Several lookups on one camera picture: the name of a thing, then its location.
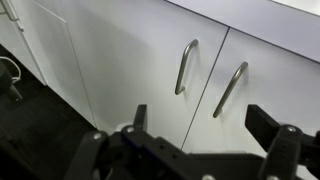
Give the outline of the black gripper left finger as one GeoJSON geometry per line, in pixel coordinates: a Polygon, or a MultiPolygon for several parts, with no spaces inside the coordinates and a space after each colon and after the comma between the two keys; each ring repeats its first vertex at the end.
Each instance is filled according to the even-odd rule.
{"type": "Polygon", "coordinates": [[[141,130],[147,129],[147,105],[146,104],[140,104],[137,107],[133,126],[141,130]]]}

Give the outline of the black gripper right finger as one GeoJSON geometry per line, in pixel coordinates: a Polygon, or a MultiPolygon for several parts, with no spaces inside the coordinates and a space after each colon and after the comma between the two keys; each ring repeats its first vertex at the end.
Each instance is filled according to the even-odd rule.
{"type": "Polygon", "coordinates": [[[256,104],[247,106],[245,127],[267,152],[278,133],[280,124],[256,104]]]}

